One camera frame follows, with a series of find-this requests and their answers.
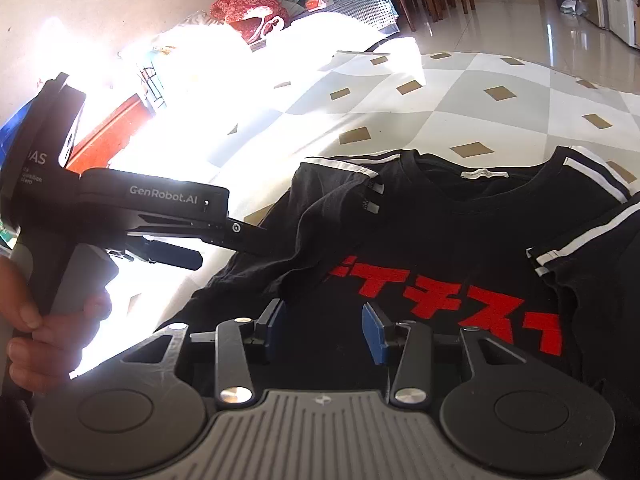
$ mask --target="wall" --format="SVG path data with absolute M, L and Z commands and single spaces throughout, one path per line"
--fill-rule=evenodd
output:
M 0 125 L 35 95 L 41 79 L 59 71 L 112 87 L 111 63 L 120 49 L 213 1 L 0 0 Z

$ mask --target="finger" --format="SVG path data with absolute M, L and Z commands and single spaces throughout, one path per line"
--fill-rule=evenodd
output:
M 9 375 L 18 386 L 36 394 L 44 394 L 70 381 L 69 376 L 48 376 L 25 370 L 15 364 L 9 368 Z
M 103 321 L 111 314 L 111 298 L 106 290 L 94 294 L 84 302 L 84 314 L 88 318 Z
M 60 315 L 49 314 L 42 319 L 42 326 L 33 332 L 33 338 L 62 350 L 87 346 L 98 333 L 100 321 L 88 319 L 83 312 Z
M 42 324 L 42 316 L 31 299 L 20 270 L 0 256 L 0 316 L 21 332 L 31 332 Z
M 39 374 L 69 374 L 80 364 L 81 350 L 61 350 L 40 341 L 14 337 L 6 348 L 9 359 L 19 368 Z

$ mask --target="red fabric bundle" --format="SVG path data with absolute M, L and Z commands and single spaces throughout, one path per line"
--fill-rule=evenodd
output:
M 240 32 L 247 43 L 289 24 L 289 15 L 278 0 L 216 0 L 210 13 Z

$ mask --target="ribbed gray surface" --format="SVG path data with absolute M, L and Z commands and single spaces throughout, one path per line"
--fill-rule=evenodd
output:
M 270 392 L 224 412 L 186 458 L 149 480 L 496 480 L 466 462 L 423 413 L 388 407 L 375 392 Z M 71 480 L 52 472 L 46 480 Z M 600 479 L 594 472 L 571 480 Z

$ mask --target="glossy floor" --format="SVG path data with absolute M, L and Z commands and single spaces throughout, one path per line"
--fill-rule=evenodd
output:
M 433 23 L 413 13 L 416 32 L 400 20 L 422 54 L 484 52 L 541 63 L 603 86 L 640 92 L 640 51 L 586 19 L 561 14 L 553 0 L 476 0 L 463 14 L 460 4 Z

